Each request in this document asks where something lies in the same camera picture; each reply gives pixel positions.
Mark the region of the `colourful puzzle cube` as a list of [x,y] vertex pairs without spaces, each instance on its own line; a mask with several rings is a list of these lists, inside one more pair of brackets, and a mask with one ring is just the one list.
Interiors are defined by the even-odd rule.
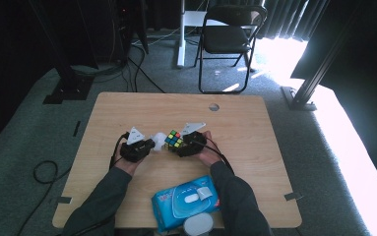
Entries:
[[164,140],[164,145],[169,150],[177,150],[182,147],[182,144],[181,134],[175,130],[171,130]]

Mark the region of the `black folding chair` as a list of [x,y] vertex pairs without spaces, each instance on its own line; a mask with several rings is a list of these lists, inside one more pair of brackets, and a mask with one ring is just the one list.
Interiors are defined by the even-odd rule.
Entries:
[[205,15],[194,66],[199,66],[198,89],[203,94],[224,94],[224,91],[203,89],[205,60],[235,60],[253,54],[256,36],[268,17],[259,5],[217,5]]

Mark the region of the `white round device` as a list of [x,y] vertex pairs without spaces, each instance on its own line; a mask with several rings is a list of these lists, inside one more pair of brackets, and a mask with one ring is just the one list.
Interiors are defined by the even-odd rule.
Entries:
[[183,223],[183,229],[187,236],[209,236],[213,227],[213,218],[205,212],[188,217]]

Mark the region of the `white desk frame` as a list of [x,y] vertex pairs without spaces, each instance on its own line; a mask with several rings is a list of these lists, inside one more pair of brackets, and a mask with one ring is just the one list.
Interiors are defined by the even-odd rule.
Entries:
[[183,68],[185,66],[185,52],[186,52],[186,40],[185,40],[185,28],[186,27],[200,27],[206,16],[205,11],[190,11],[185,9],[185,1],[180,0],[180,36],[179,36],[179,46],[177,54],[177,67]]

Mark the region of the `dark pleated curtain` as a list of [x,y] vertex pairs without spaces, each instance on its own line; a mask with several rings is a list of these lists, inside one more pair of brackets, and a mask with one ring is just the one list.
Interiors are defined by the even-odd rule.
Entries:
[[309,41],[330,0],[262,0],[267,20],[259,38],[293,38]]

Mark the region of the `white wet wipe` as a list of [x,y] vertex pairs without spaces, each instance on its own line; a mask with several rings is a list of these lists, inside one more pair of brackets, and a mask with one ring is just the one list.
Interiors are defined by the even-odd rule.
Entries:
[[165,139],[167,135],[164,133],[156,133],[151,136],[151,139],[155,143],[154,151],[160,151],[165,144]]

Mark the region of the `person's left hand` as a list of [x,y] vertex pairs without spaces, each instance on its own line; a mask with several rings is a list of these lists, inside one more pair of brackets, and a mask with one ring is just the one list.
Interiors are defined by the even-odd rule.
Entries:
[[114,153],[113,166],[119,168],[129,175],[133,176],[136,172],[137,167],[142,163],[142,161],[131,162],[120,155],[121,146],[118,146],[117,151]]

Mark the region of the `dark equipment tower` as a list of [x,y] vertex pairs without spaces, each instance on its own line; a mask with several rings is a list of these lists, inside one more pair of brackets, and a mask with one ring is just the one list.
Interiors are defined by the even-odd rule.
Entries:
[[149,53],[146,27],[145,0],[110,0],[113,23],[114,57],[125,64],[132,39],[136,35]]

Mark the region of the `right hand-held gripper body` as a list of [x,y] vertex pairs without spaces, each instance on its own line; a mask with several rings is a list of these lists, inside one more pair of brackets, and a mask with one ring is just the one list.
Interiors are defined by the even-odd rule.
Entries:
[[197,154],[204,148],[207,140],[199,130],[205,126],[204,122],[187,123],[184,126],[181,131],[182,146],[176,151],[180,157]]

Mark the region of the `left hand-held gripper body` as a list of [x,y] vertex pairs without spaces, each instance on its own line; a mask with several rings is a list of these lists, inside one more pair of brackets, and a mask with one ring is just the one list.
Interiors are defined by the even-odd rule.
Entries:
[[135,127],[132,127],[129,132],[123,134],[122,139],[126,140],[120,148],[120,155],[124,159],[130,162],[138,162],[148,155],[147,140]]

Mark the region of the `black hanging cloth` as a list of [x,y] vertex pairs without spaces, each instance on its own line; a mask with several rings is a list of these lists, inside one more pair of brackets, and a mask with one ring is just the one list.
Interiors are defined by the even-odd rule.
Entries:
[[328,0],[292,75],[320,70],[377,169],[377,0]]

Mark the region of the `person's right hand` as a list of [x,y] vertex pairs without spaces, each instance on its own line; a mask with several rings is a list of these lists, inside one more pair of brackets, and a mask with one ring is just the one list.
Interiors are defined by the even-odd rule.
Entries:
[[216,143],[212,140],[212,133],[206,131],[203,136],[207,140],[207,146],[203,148],[202,151],[195,154],[194,157],[199,159],[207,167],[211,167],[214,163],[221,161],[220,152]]

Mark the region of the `black metal stand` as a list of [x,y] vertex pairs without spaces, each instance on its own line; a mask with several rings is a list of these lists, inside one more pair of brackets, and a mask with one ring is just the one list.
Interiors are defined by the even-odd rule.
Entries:
[[94,78],[78,75],[71,67],[57,34],[40,0],[27,0],[31,22],[60,79],[44,104],[61,104],[64,100],[86,100]]
[[328,0],[323,15],[315,28],[295,70],[303,73],[299,88],[282,87],[290,110],[314,111],[310,100],[340,54],[357,21],[363,0]]

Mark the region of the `blue wet wipe packet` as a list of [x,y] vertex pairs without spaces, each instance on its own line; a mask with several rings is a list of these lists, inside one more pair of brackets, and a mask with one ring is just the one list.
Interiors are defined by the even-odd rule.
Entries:
[[152,197],[159,232],[177,228],[191,216],[220,209],[220,199],[209,175],[158,191]]

